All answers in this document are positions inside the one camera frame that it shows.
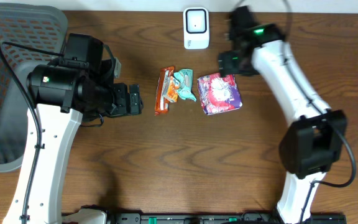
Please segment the red purple snack packet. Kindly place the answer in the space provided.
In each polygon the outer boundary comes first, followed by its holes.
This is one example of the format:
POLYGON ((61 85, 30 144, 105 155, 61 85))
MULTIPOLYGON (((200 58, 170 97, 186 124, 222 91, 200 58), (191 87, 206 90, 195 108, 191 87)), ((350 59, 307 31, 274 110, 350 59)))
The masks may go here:
POLYGON ((206 115, 225 113, 242 107, 234 75, 214 73, 197 79, 201 107, 206 115))

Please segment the long orange snack bar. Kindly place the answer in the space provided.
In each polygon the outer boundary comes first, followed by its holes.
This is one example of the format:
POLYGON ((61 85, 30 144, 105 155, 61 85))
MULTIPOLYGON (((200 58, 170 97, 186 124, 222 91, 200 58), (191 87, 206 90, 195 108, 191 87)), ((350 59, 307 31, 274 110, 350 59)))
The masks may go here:
POLYGON ((158 79, 156 99, 155 99, 155 115, 166 114, 168 113, 169 101, 163 97, 163 84, 166 78, 173 76, 173 71, 175 67, 164 67, 160 70, 160 75, 158 79))

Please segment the small orange snack packet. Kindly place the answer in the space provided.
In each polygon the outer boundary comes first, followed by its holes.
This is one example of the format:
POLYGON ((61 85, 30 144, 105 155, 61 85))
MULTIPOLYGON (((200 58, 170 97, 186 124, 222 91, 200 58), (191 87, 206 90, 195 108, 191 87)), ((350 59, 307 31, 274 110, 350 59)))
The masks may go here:
POLYGON ((179 88, 180 88, 180 82, 175 77, 170 77, 170 81, 164 97, 171 103, 177 102, 177 98, 178 98, 177 90, 179 88))

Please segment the mint green snack packet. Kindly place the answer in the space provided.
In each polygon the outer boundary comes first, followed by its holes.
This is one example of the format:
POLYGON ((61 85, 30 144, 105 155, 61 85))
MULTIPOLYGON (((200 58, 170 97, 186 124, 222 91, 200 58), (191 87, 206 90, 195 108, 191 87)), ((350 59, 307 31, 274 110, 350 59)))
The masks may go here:
POLYGON ((180 87, 177 90, 178 96, 182 100, 193 100, 196 101, 196 96, 192 93, 193 84, 193 70, 192 69, 181 69, 175 72, 173 76, 180 82, 180 87))

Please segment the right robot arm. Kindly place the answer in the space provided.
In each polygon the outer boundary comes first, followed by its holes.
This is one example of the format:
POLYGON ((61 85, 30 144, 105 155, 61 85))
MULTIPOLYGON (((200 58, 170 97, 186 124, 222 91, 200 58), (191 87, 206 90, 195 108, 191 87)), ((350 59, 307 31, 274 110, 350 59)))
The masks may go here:
POLYGON ((346 115, 319 96, 292 54, 291 20, 288 14, 281 31, 276 24, 259 23, 247 6, 237 7, 229 15, 232 49, 219 54, 218 65, 222 77, 261 75, 271 89, 288 125, 278 147, 286 176, 275 221, 307 223, 318 186, 326 184, 326 174, 349 144, 346 115))

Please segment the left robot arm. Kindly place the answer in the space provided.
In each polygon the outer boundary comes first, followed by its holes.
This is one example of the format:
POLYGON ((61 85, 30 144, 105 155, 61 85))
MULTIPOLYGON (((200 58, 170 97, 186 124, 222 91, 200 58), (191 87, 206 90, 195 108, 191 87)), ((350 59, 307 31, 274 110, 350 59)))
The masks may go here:
POLYGON ((62 213, 70 150, 79 127, 93 121, 141 114, 137 84, 116 83, 121 64, 103 59, 109 47, 83 34, 70 34, 62 53, 36 66, 19 84, 29 107, 27 142, 14 199, 4 223, 111 223, 109 212, 86 205, 62 213))

